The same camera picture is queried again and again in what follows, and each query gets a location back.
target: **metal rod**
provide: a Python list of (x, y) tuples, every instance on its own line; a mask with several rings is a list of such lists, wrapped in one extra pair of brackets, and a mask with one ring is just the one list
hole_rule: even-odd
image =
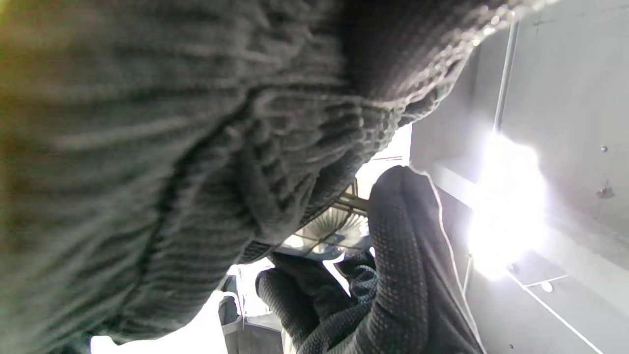
[(515, 43), (518, 38), (519, 24), (513, 23), (509, 27), (509, 38), (507, 39), (507, 49), (504, 55), (503, 75), (500, 79), (500, 90), (498, 91), (498, 104), (496, 107), (496, 115), (494, 116), (494, 133), (500, 133), (503, 124), (504, 106), (509, 90), (509, 79), (511, 78), (511, 68), (513, 66), (513, 54), (515, 53)]
[(470, 278), (472, 277), (472, 270), (474, 269), (474, 257), (471, 254), (467, 255), (467, 268), (465, 269), (465, 278), (463, 279), (463, 297), (467, 295), (467, 288), (470, 284)]
[(555, 277), (555, 278), (542, 280), (541, 282), (531, 283), (531, 284), (525, 285), (525, 287), (530, 288), (530, 287), (534, 287), (536, 285), (540, 285), (541, 283), (550, 283), (550, 282), (554, 282), (555, 280), (559, 280), (559, 279), (563, 279), (563, 278), (567, 278), (567, 277), (568, 277), (568, 274), (565, 274), (565, 275), (562, 275), (561, 277)]

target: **black work glove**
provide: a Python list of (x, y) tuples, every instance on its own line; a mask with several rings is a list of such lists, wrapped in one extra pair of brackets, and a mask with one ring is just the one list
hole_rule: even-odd
[(462, 295), (441, 204), (429, 176), (397, 166), (374, 185), (369, 230), (376, 249), (337, 269), (273, 254), (260, 297), (299, 353), (484, 353)]

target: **bright light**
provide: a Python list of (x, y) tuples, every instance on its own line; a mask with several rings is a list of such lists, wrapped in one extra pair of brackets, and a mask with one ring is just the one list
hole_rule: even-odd
[(284, 246), (288, 246), (290, 248), (301, 249), (304, 246), (304, 240), (297, 235), (290, 235), (285, 241)]
[(544, 290), (545, 292), (552, 292), (553, 291), (552, 284), (550, 282), (543, 282), (542, 290)]
[(476, 269), (498, 278), (524, 250), (543, 239), (545, 184), (535, 152), (494, 135), (478, 187), (470, 250)]

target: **knit sweater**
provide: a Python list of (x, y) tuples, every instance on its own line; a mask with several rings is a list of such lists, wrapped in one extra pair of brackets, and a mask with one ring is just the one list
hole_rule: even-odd
[(183, 327), (536, 3), (0, 3), (0, 352)]

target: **textured glove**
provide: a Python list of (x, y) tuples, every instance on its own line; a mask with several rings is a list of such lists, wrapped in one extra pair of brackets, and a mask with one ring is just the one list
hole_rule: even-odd
[(484, 353), (441, 214), (429, 176), (391, 168), (369, 200), (377, 258), (337, 264), (350, 296), (321, 263), (283, 254), (258, 293), (299, 353)]

